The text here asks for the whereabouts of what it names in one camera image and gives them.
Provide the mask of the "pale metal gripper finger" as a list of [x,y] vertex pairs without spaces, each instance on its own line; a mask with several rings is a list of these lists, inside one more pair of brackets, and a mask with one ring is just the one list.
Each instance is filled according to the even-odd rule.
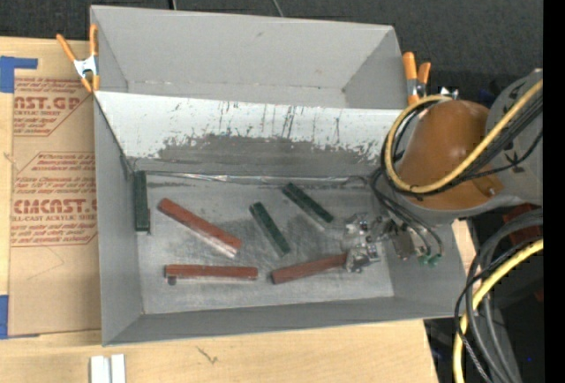
[[361,273],[365,267],[380,262],[380,254],[376,244],[357,245],[348,250],[345,269],[349,273]]
[[374,241],[374,221],[368,214],[354,214],[345,220],[344,240]]

